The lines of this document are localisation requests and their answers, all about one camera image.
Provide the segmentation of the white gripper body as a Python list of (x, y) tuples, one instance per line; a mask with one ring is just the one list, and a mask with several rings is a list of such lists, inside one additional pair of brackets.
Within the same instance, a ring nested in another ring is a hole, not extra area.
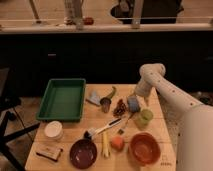
[(135, 87), (135, 94), (142, 97), (146, 105), (149, 105), (149, 97), (151, 94), (152, 86), (143, 79), (137, 83)]

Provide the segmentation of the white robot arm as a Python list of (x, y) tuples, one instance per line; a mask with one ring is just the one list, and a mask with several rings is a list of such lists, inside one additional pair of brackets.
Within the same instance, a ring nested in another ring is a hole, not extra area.
[(165, 72), (161, 63), (143, 64), (134, 92), (148, 98), (155, 88), (181, 115), (176, 171), (213, 171), (213, 106), (166, 80)]

